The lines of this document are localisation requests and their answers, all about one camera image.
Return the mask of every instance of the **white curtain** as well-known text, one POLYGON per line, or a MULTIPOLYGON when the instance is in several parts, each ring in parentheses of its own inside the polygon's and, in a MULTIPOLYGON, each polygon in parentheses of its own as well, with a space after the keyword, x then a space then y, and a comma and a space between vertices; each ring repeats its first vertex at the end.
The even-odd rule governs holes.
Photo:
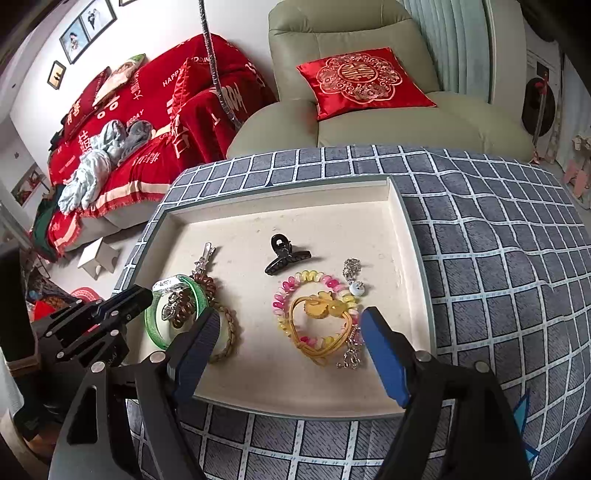
POLYGON ((573 137, 591 126, 591 96, 583 81, 566 58, 563 74, 563 113, 556 160, 563 170, 570 160, 583 164, 583 156, 573 147, 573 137))

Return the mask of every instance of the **white bead charm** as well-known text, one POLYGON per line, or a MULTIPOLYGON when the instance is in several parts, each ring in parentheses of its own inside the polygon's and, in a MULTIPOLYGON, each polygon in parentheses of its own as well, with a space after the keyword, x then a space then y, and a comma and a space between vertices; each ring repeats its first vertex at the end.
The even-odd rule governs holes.
POLYGON ((361 297, 365 294, 365 287, 363 286, 363 282, 356 280, 349 286, 349 291, 351 295, 355 297, 361 297))

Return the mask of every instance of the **gold embroidered pattern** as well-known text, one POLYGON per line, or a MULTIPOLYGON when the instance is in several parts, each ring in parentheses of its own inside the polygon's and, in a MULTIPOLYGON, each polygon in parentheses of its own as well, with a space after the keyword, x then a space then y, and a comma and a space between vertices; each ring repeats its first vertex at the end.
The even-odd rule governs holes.
POLYGON ((341 93, 360 105, 391 100, 396 92, 394 87, 402 83, 390 62, 363 52, 329 58, 316 79, 324 93, 341 93))

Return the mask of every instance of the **metal screw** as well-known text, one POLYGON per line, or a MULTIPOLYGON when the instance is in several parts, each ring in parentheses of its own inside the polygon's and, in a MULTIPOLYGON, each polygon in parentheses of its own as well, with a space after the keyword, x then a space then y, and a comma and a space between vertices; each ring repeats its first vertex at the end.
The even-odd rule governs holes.
POLYGON ((160 350, 158 352, 154 352, 154 353, 152 353, 152 355, 150 355, 150 361, 153 364, 159 364, 165 358, 166 358, 166 353, 164 353, 162 350, 160 350))
POLYGON ((430 362, 431 358, 433 358, 431 354, 425 350, 417 350, 414 352, 414 356, 417 357, 419 362, 430 362))
POLYGON ((480 372, 481 374, 487 374, 489 371, 491 371, 491 368, 482 361, 478 361, 474 364, 474 368, 476 368, 477 372, 480 372))
POLYGON ((97 374, 99 372, 102 372, 105 369, 105 363, 104 362, 95 362, 92 364, 92 367, 90 367, 90 370, 94 373, 97 374))

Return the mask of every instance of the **green bangle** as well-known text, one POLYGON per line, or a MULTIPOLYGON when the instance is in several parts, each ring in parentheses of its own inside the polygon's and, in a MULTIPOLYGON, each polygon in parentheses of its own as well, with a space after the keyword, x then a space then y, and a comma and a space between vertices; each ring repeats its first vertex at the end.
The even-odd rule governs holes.
MULTIPOLYGON (((186 275, 177 275, 177 278, 191 289, 193 297, 195 298, 196 317, 199 317, 202 311, 208 307, 207 297, 203 293, 201 287, 192 278, 187 277, 186 275)), ((146 309, 144 315, 145 327, 154 344, 158 348, 166 350, 169 343, 162 338, 162 335, 160 335, 160 332, 158 331, 158 326, 156 325, 156 309, 158 307, 158 302, 160 302, 160 298, 162 298, 162 293, 159 291, 153 293, 154 299, 152 300, 152 305, 146 309)))

